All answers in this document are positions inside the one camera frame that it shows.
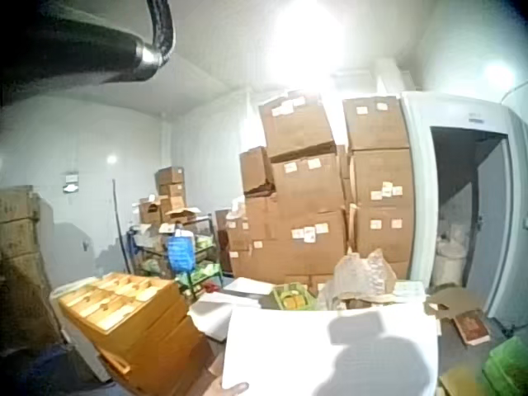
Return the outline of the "person's left hand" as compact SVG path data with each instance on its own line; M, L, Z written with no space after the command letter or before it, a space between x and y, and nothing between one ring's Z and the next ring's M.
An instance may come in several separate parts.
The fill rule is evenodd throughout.
M224 358L217 356L217 359L210 366L209 372L213 375L213 380L203 393L203 396L239 396L248 391L249 383L242 382L230 388L224 388L222 385L222 375L224 371Z

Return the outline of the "large white sheet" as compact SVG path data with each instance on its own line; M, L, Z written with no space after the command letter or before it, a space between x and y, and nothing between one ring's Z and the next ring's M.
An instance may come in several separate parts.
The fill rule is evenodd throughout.
M222 385L243 396L435 396L436 319L422 304L339 311L239 307Z

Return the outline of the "pile of white sheets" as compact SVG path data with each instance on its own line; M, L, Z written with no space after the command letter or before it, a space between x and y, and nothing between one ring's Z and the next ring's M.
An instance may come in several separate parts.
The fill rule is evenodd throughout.
M233 310L237 307L259 309L259 300L263 297L235 290L204 294L189 307L188 315L200 332L216 342L224 342Z

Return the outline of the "white flat board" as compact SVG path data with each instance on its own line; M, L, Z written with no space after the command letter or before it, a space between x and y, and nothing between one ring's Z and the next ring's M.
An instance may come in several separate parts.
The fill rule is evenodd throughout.
M238 277L226 285L223 290L251 295L268 295L274 287L275 285L272 283Z

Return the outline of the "stack of orange wooden trays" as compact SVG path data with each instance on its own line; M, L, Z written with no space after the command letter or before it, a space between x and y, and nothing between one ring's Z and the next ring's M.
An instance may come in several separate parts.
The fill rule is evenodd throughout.
M135 396L186 396L212 360L173 280L110 273L61 295L58 304Z

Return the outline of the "small green crate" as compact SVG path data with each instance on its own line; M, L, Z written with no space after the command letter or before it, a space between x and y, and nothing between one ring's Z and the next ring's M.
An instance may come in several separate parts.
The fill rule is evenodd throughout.
M299 282L276 285L272 294L280 310L313 310L316 304L316 299L308 288Z

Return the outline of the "blue plastic crate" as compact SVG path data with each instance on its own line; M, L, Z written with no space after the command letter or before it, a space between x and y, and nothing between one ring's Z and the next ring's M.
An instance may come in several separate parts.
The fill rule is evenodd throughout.
M192 272L196 267L195 239L192 233L179 233L167 240L170 267L176 272Z

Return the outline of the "white cabinet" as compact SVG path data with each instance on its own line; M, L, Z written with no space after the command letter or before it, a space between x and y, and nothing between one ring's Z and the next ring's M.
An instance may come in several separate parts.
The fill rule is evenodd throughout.
M82 357L92 373L101 381L107 382L111 379L106 368L99 359L99 353L92 343L82 334L82 332L65 317L59 307L59 298L71 291L76 291L81 287L96 281L96 277L88 277L81 280L61 285L49 294L49 302L54 311L59 324L59 330L68 344L73 346L75 351Z

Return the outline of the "metal rack with cartons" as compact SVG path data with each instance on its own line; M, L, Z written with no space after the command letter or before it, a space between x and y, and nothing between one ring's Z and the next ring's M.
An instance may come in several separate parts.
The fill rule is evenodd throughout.
M138 219L126 233L134 272L175 281L192 301L204 292L219 290L224 271L214 221L211 214L187 204L184 168L161 168L154 173L154 182L156 191L135 205ZM185 232L194 235L196 267L192 272L176 273L169 264L167 240Z

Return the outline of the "dark blue bag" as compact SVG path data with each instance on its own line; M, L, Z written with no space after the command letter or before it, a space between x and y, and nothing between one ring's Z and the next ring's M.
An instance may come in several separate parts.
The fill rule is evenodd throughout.
M69 346L12 349L0 354L0 396L92 396L115 386L99 379Z

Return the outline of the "crumpled clear plastic bag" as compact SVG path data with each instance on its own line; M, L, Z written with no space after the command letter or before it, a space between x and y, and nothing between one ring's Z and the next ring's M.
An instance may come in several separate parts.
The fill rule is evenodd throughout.
M380 249L367 258L348 253L318 292L316 310L366 309L394 302L397 277Z

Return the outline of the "dark thin pole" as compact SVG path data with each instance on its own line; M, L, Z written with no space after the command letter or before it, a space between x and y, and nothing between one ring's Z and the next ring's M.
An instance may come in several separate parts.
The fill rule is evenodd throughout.
M118 235L118 242L120 246L121 256L123 258L123 262L125 265L125 272L129 272L129 264L125 252L125 246L123 243L122 238L122 232L120 227L120 217L119 217L119 210L118 210L118 204L117 204L117 195L116 195L116 180L115 178L111 179L111 185L112 185L112 203L113 203L113 210L114 210L114 216L115 216L115 225L116 225L116 231Z

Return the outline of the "stack of large brown cartons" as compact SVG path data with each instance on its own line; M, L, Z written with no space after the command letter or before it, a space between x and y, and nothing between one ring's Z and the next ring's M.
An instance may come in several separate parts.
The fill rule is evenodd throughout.
M241 153L243 201L225 220L236 277L319 285L347 252L383 253L399 279L414 239L411 149L397 97L342 101L338 144L318 94L259 109L265 144Z

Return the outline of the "stack of pale packets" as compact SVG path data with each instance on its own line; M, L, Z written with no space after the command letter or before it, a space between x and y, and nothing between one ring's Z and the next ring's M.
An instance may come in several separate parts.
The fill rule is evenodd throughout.
M395 303L424 302L427 298L423 283L419 280L398 280L392 296Z

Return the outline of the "pile of stamped brown cartons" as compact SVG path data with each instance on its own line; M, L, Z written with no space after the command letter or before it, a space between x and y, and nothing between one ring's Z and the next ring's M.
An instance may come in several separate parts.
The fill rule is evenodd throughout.
M62 340L49 301L39 221L40 196L32 186L0 188L0 352Z

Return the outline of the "yellow flat carton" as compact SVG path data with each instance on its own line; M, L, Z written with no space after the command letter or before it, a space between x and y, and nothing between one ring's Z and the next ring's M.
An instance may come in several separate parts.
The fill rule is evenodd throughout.
M439 381L439 396L488 396L474 373L463 366L446 371Z

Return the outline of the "flat brown cardboard piece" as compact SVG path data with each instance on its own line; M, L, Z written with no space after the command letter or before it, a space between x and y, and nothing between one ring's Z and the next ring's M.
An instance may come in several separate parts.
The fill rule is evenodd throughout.
M438 320L453 319L459 314L481 310L483 300L462 287L448 287L429 295L424 304L424 312Z

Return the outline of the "brown flat box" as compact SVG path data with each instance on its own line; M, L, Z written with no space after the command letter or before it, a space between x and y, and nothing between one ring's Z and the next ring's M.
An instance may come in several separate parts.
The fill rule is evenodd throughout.
M460 313L454 317L454 325L466 346L477 346L491 341L482 317L480 310Z

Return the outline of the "white bucket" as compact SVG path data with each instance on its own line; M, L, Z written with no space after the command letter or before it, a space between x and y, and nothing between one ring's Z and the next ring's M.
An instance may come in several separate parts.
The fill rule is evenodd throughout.
M462 285L466 259L467 251L462 244L455 240L439 240L432 272L433 285Z

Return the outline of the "large green crate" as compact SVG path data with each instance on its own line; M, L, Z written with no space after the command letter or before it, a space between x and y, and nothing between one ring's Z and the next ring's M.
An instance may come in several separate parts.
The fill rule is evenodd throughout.
M491 396L528 396L528 346L514 336L492 349L483 377Z

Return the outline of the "grey door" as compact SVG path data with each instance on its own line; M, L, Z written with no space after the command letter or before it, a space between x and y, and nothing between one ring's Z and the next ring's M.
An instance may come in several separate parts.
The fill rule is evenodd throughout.
M496 314L512 211L511 156L505 135L494 134L476 143L475 171L466 287L478 297L486 316L492 318Z

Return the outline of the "ceiling lamp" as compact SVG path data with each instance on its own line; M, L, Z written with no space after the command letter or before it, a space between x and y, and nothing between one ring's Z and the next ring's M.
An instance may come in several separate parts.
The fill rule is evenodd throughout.
M342 23L319 0L294 0L276 18L270 72L284 87L324 86L344 58Z

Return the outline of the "white door frame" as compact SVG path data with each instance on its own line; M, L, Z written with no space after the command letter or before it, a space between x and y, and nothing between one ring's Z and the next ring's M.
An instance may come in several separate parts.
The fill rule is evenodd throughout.
M528 125L510 108L438 92L403 92L404 119L412 155L415 236L410 277L429 285L436 250L438 178L434 127L503 134L506 230L501 262L484 308L505 325L528 324Z

